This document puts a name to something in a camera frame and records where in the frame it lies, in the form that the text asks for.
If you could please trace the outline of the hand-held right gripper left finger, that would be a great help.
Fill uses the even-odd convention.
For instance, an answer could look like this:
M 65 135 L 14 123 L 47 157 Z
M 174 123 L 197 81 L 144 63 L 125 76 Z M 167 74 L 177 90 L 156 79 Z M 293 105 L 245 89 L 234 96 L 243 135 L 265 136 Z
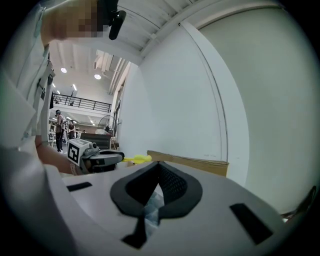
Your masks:
M 62 178 L 45 166 L 45 246 L 59 256 L 157 256 L 146 243 L 144 217 L 123 214 L 111 197 L 121 178 L 154 170 L 145 163 L 115 171 Z

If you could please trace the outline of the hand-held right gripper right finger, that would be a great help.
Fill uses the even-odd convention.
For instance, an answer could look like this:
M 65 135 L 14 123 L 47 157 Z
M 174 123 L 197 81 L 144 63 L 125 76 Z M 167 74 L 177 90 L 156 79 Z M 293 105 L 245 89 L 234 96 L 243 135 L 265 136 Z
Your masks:
M 195 177 L 202 197 L 185 217 L 162 219 L 149 239 L 153 256 L 262 256 L 275 244 L 284 229 L 281 216 L 266 202 L 223 176 L 172 163 L 171 166 Z M 272 235 L 255 244 L 230 207 L 246 205 Z

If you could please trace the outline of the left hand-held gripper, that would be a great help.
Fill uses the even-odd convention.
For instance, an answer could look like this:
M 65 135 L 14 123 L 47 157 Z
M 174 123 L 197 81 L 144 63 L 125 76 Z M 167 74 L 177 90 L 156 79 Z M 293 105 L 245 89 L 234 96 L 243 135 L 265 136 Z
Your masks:
M 95 142 L 74 138 L 68 143 L 67 158 L 75 165 L 77 174 L 83 175 L 80 169 L 81 160 L 91 158 L 91 172 L 104 173 L 114 171 L 116 165 L 124 160 L 125 154 L 116 150 L 99 151 Z

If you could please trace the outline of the person's left hand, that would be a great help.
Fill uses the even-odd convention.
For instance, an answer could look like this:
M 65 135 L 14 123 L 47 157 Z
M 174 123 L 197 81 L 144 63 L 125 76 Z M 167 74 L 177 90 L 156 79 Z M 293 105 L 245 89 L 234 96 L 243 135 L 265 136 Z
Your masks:
M 92 173 L 92 165 L 89 159 L 82 159 L 80 161 L 80 170 L 84 175 Z

